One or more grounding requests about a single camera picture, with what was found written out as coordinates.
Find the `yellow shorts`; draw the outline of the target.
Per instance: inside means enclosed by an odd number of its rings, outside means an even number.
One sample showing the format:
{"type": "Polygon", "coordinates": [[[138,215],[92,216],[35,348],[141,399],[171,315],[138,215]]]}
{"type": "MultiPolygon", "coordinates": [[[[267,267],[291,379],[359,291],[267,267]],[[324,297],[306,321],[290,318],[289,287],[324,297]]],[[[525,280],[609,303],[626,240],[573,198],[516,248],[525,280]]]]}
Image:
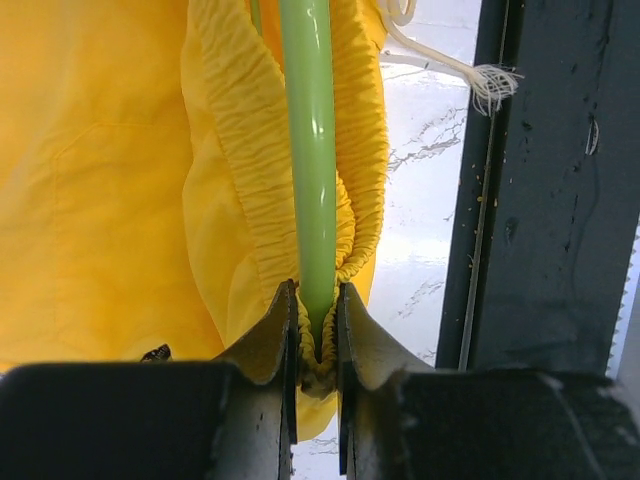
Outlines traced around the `yellow shorts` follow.
{"type": "Polygon", "coordinates": [[[211,359],[296,284],[297,433],[336,412],[336,292],[370,294],[389,161],[380,63],[462,78],[490,115],[516,73],[405,35],[411,1],[327,1],[333,304],[315,344],[299,253],[280,1],[1,5],[1,368],[211,359]]]}

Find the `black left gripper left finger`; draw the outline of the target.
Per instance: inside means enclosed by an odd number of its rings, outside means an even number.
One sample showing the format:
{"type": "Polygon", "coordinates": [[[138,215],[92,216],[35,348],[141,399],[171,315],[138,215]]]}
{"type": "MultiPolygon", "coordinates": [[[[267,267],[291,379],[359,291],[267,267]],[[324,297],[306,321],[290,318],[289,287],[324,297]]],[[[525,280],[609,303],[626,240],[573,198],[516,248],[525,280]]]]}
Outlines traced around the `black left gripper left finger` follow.
{"type": "Polygon", "coordinates": [[[41,363],[1,380],[5,479],[287,479],[297,302],[207,361],[41,363]]]}

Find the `green hanger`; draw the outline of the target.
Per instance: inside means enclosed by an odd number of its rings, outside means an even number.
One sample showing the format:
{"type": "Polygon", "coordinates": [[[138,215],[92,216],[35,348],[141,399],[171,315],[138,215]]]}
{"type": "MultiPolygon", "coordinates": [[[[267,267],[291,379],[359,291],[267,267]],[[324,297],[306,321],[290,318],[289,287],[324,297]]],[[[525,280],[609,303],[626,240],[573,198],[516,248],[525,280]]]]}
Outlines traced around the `green hanger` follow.
{"type": "Polygon", "coordinates": [[[299,292],[316,345],[333,304],[336,147],[329,3],[278,3],[291,141],[299,292]]]}

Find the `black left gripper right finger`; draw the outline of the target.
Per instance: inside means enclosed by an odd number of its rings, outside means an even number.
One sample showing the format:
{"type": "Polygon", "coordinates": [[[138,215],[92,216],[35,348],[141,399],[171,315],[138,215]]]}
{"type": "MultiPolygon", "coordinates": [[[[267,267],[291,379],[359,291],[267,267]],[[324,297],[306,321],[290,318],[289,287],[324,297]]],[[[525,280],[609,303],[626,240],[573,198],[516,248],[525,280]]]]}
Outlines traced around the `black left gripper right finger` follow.
{"type": "Polygon", "coordinates": [[[339,465],[349,479],[635,479],[639,409],[602,376],[437,370],[337,302],[339,465]]]}

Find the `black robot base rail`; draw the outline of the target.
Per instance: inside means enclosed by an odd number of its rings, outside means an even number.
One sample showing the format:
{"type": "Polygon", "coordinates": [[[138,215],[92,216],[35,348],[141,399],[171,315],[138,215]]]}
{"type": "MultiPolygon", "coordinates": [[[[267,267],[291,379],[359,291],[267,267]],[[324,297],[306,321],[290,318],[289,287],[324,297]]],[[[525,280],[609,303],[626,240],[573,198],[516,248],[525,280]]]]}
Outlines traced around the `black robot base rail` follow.
{"type": "Polygon", "coordinates": [[[475,60],[520,80],[468,116],[435,364],[606,374],[639,261],[639,5],[486,1],[475,60]]]}

